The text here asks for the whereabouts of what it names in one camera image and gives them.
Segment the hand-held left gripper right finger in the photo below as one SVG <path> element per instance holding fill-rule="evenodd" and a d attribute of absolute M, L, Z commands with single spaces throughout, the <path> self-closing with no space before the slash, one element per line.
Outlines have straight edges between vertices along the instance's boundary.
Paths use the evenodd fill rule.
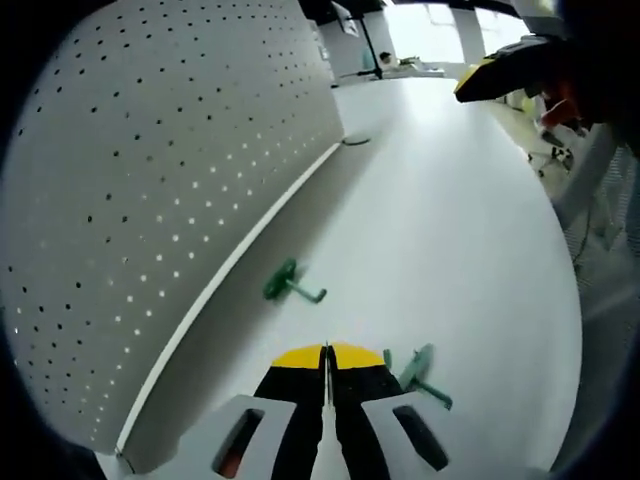
<path fill-rule="evenodd" d="M 426 382 L 433 346 L 415 350 L 408 364 L 395 376 L 391 352 L 382 354 L 361 346 L 334 343 L 328 347 L 331 400 L 335 410 L 336 436 L 352 479 L 389 479 L 379 435 L 365 411 L 368 402 L 409 392 L 422 392 L 450 409 L 451 397 Z"/>

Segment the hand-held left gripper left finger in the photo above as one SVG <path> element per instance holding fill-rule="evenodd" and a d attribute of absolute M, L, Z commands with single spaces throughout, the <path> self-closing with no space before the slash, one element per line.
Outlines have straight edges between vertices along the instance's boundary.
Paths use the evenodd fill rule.
<path fill-rule="evenodd" d="M 327 347 L 277 357 L 249 398 L 213 470 L 236 479 L 309 479 L 323 433 Z"/>

